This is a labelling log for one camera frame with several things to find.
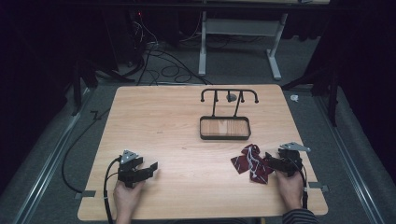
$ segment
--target red cloth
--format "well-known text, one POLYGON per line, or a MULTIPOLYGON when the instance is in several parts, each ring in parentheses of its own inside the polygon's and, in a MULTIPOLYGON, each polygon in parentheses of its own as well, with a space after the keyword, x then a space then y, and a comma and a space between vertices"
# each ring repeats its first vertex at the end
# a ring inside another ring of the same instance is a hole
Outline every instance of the red cloth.
POLYGON ((268 175, 274 170, 268 167, 268 161, 260 157, 258 146, 250 144, 242 149, 243 156, 231 159, 239 174, 250 171, 250 179, 254 182, 267 184, 268 175))

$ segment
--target sleeve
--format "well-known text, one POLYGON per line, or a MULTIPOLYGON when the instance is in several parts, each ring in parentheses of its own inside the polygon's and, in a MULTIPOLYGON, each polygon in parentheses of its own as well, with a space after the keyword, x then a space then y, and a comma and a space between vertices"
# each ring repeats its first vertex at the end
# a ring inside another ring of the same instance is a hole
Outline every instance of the sleeve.
POLYGON ((315 215, 307 209, 294 209, 282 217, 283 224, 311 224, 319 223, 315 215))

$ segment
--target person's arm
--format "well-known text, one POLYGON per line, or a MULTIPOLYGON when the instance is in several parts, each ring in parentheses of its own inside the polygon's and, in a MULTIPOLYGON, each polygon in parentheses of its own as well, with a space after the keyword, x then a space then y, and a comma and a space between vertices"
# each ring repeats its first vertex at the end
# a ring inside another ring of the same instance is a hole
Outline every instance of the person's arm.
POLYGON ((286 177, 281 172, 276 171, 276 176, 280 196, 288 209, 288 212, 283 215, 283 223, 318 223, 311 211, 303 209, 301 199, 303 197, 304 183, 300 173, 295 172, 293 176, 286 177))
POLYGON ((114 188, 114 200, 117 207, 117 224, 131 223, 131 216, 137 207, 140 192, 145 181, 139 182, 133 189, 125 187, 122 181, 117 181, 114 188))

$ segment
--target gray carpet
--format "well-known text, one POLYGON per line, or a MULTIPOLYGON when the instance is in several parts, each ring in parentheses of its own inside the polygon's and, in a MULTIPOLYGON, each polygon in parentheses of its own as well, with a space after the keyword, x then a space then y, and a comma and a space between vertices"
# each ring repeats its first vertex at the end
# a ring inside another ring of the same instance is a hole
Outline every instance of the gray carpet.
MULTIPOLYGON (((218 39, 210 40, 210 48, 207 52, 206 79, 213 84, 269 84, 283 85, 300 77, 310 60, 317 40, 300 42, 296 39, 282 40, 276 58, 283 76, 281 81, 274 81, 269 69, 269 63, 264 58, 265 46, 271 45, 271 40, 261 38, 249 41, 251 38, 233 36, 225 47, 224 42, 218 39)), ((169 47, 161 43, 159 50, 171 53, 181 60, 194 73, 198 70, 199 46, 196 42, 189 41, 186 45, 178 48, 169 47)), ((174 59, 161 55, 168 60, 174 59)), ((150 56, 148 58, 148 70, 161 73, 165 66, 172 65, 164 59, 150 56)), ((163 72, 172 76, 176 68, 167 68, 163 72)), ((188 74, 181 71, 178 75, 188 74)), ((157 73, 146 73, 142 78, 144 85, 162 82, 174 82, 175 77, 160 76, 155 81, 153 77, 157 73)), ((189 82, 201 84, 201 80, 193 77, 189 82)), ((66 143, 70 147, 75 140, 92 124, 93 113, 99 114, 111 107, 114 94, 118 86, 125 85, 117 81, 100 79, 100 85, 92 90, 92 97, 81 112, 76 126, 66 143)), ((292 91, 284 91, 285 98, 290 106, 291 114, 295 120, 299 133, 306 146, 312 148, 308 154, 316 172, 318 181, 329 187, 330 191, 324 192, 329 213, 318 217, 321 223, 371 223, 366 215, 355 186, 352 184, 343 158, 332 136, 332 129, 327 125, 326 117, 319 109, 319 98, 312 97, 309 86, 292 91), (290 100, 291 94, 299 95, 299 102, 290 100)), ((384 223, 392 223, 396 219, 396 188, 388 173, 382 167, 374 151, 350 111, 344 94, 340 91, 337 106, 337 131, 342 135, 345 145, 358 168, 367 189, 373 195, 375 204, 384 223)), ((26 162, 14 176, 8 188, 0 199, 0 223, 12 223, 20 211, 24 200, 33 187, 40 171, 46 164, 47 158, 56 147, 63 130, 67 127, 73 102, 70 100, 56 118, 48 125, 35 147, 32 149, 26 162)), ((73 145, 65 164, 66 178, 77 189, 84 189, 92 167, 92 162, 99 146, 103 129, 106 125, 106 116, 96 121, 91 128, 73 145)), ((37 197, 38 206, 34 207, 32 215, 28 217, 31 223, 79 223, 77 213, 79 199, 75 199, 76 193, 69 189, 61 177, 61 164, 56 164, 56 171, 50 177, 48 187, 42 197, 37 197)), ((136 223, 168 223, 170 220, 138 221, 136 223)), ((281 223, 280 217, 267 217, 266 223, 281 223)))

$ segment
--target desk leg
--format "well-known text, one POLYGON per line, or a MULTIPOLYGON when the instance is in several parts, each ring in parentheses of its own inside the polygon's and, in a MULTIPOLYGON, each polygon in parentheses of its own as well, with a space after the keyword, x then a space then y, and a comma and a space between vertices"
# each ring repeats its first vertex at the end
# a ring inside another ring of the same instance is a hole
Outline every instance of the desk leg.
POLYGON ((277 67, 275 53, 276 53, 277 46, 279 45, 279 41, 280 41, 280 37, 282 36, 283 29, 285 28, 287 17, 288 17, 287 13, 284 13, 282 15, 282 18, 280 19, 279 25, 277 26, 277 29, 276 29, 274 45, 273 45, 272 49, 268 49, 266 51, 268 62, 270 63, 271 70, 272 70, 275 80, 280 80, 282 78, 282 76, 280 75, 280 72, 279 72, 279 68, 277 67))
POLYGON ((204 77, 206 74, 206 12, 202 12, 202 33, 201 33, 201 51, 199 54, 198 75, 204 77))

